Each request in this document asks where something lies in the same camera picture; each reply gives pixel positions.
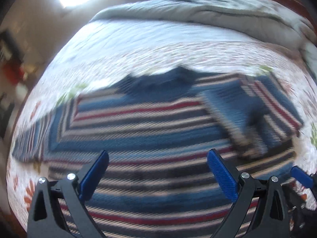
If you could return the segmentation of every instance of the blue gripper pad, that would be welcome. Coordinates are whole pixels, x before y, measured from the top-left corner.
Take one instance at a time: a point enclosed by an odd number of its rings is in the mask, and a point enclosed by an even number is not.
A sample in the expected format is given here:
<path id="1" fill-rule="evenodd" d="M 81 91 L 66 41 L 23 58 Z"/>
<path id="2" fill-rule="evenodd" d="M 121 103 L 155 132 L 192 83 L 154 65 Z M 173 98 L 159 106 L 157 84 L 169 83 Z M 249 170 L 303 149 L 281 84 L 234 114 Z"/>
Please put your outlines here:
<path id="1" fill-rule="evenodd" d="M 207 163 L 226 198 L 234 203 L 238 198 L 237 182 L 219 157 L 210 150 L 207 154 Z"/>
<path id="2" fill-rule="evenodd" d="M 85 202 L 91 199 L 108 164 L 109 155 L 106 151 L 103 151 L 80 182 L 79 200 Z"/>
<path id="3" fill-rule="evenodd" d="M 294 166 L 291 169 L 291 176 L 294 177 L 297 181 L 299 181 L 306 188 L 312 188 L 313 185 L 314 185 L 313 184 L 313 178 L 311 178 L 309 175 L 307 175 L 298 166 Z"/>

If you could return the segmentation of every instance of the folded blanket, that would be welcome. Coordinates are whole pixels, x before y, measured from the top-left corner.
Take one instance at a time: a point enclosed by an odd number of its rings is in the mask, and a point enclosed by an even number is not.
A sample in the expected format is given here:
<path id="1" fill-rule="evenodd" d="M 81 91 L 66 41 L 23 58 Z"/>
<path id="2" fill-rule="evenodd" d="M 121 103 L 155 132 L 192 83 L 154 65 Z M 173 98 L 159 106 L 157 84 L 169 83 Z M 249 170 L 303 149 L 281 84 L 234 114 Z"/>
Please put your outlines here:
<path id="1" fill-rule="evenodd" d="M 70 160 L 75 152 L 155 150 L 230 138 L 243 155 L 259 157 L 290 140 L 302 124 L 273 75 L 177 67 L 161 75 L 129 75 L 70 100 L 18 137 L 13 156 Z"/>
<path id="2" fill-rule="evenodd" d="M 207 152 L 216 148 L 255 178 L 275 175 L 286 182 L 291 138 L 302 124 L 273 75 L 177 67 L 129 75 L 71 99 L 22 133 L 13 156 L 46 161 L 50 179 L 61 179 L 105 149 L 110 164 L 86 207 L 106 235 L 202 237 L 215 232 L 230 208 L 207 166 Z M 255 206 L 253 201 L 239 233 Z M 76 234 L 64 201 L 61 208 Z"/>
<path id="3" fill-rule="evenodd" d="M 317 74 L 316 35 L 311 23 L 271 0 L 150 0 L 113 6 L 91 21 L 111 18 L 172 20 L 230 28 L 263 42 L 299 50 Z"/>

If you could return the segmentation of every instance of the screw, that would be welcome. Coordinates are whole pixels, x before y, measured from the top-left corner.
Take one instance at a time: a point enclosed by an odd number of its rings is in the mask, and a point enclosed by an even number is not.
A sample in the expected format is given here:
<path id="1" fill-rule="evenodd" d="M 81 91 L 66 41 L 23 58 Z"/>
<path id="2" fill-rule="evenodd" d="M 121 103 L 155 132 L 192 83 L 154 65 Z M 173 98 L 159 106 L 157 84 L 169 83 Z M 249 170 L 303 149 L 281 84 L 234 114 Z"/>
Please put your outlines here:
<path id="1" fill-rule="evenodd" d="M 70 174 L 67 175 L 67 179 L 68 180 L 74 180 L 75 178 L 76 178 L 76 175 L 73 174 L 73 173 L 70 173 Z"/>
<path id="2" fill-rule="evenodd" d="M 273 182 L 278 182 L 278 178 L 276 176 L 272 176 L 271 179 Z"/>
<path id="3" fill-rule="evenodd" d="M 46 181 L 46 178 L 45 178 L 45 177 L 39 178 L 39 183 L 44 183 L 45 181 Z"/>
<path id="4" fill-rule="evenodd" d="M 248 173 L 246 173 L 246 172 L 243 172 L 243 173 L 241 174 L 241 176 L 242 176 L 242 178 L 244 178 L 244 179 L 248 179 L 248 178 L 250 177 L 250 175 L 249 175 Z"/>
<path id="5" fill-rule="evenodd" d="M 290 209 L 290 210 L 288 211 L 288 213 L 294 211 L 295 209 L 296 209 L 296 206 L 293 206 L 292 209 Z"/>

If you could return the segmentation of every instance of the gray blanket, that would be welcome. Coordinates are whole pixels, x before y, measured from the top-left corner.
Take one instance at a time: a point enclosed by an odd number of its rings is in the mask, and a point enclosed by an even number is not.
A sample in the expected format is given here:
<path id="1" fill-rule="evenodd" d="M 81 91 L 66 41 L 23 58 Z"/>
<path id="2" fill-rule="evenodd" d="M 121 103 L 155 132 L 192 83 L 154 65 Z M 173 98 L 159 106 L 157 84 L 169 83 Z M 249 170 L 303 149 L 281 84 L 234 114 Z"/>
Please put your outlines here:
<path id="1" fill-rule="evenodd" d="M 317 74 L 313 26 L 271 0 L 150 0 L 107 8 L 91 21 L 111 18 L 172 20 L 230 28 L 263 42 L 299 50 L 313 74 Z"/>

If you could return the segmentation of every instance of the red object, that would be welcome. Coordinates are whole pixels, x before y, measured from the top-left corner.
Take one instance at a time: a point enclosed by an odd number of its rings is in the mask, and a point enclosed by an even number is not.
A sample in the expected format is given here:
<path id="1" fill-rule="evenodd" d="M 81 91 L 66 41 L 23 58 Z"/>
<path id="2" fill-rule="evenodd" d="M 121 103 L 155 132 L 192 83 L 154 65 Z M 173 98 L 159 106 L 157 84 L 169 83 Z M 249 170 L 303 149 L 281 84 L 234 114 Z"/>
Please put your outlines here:
<path id="1" fill-rule="evenodd" d="M 20 66 L 21 66 L 20 62 L 13 59 L 4 63 L 4 66 L 3 66 L 4 75 L 13 86 L 16 86 L 20 81 L 23 80 L 24 72 Z"/>

